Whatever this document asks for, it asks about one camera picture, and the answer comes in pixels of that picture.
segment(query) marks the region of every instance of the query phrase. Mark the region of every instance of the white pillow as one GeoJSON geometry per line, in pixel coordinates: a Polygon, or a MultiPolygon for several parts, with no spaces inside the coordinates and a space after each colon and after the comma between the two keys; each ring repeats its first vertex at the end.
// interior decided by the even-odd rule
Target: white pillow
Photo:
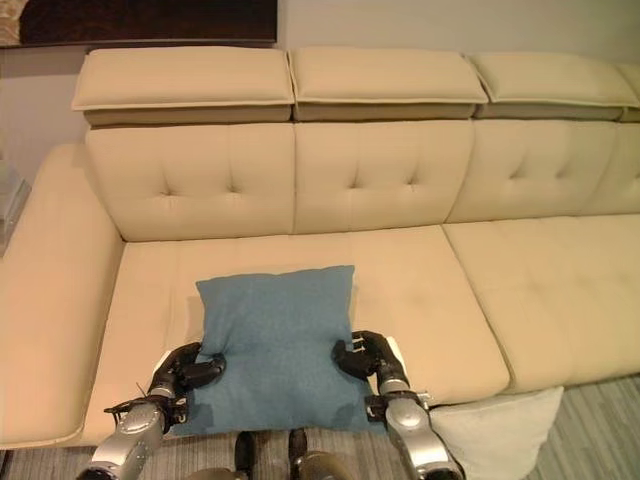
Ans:
{"type": "Polygon", "coordinates": [[[467,480],[520,480],[533,470],[556,418],[562,387],[431,410],[433,428],[467,480]]]}

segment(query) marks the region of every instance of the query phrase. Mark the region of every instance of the blue pillow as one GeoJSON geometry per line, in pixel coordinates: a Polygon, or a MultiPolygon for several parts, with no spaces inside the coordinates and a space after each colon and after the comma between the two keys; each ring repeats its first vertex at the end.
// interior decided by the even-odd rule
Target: blue pillow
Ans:
{"type": "Polygon", "coordinates": [[[331,360],[336,340],[351,344],[353,266],[197,282],[205,306],[198,361],[224,353],[218,383],[192,392],[178,435],[317,426],[368,429],[366,382],[331,360]]]}

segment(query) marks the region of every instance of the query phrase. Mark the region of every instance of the painting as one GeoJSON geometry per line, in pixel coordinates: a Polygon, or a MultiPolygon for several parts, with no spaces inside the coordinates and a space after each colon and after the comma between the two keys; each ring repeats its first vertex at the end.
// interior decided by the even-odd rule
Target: painting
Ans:
{"type": "Polygon", "coordinates": [[[0,0],[0,46],[271,44],[277,0],[0,0]]]}

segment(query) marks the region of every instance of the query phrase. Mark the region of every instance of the sofa armrest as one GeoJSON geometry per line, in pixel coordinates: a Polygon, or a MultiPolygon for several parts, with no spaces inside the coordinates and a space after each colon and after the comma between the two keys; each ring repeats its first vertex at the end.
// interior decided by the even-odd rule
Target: sofa armrest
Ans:
{"type": "Polygon", "coordinates": [[[82,430],[124,246],[86,164],[49,155],[0,264],[0,448],[82,430]]]}

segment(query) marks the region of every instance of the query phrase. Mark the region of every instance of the backrest cushion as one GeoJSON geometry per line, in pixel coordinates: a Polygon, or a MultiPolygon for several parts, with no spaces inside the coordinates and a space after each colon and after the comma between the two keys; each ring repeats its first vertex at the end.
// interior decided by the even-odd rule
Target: backrest cushion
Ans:
{"type": "Polygon", "coordinates": [[[582,213],[640,213],[640,124],[617,126],[607,169],[582,213]]]}
{"type": "Polygon", "coordinates": [[[291,233],[290,124],[101,129],[86,143],[127,241],[291,233]]]}
{"type": "Polygon", "coordinates": [[[299,123],[296,233],[441,223],[473,144],[469,120],[299,123]]]}
{"type": "Polygon", "coordinates": [[[478,120],[449,222],[576,215],[612,155],[617,124],[478,120]]]}

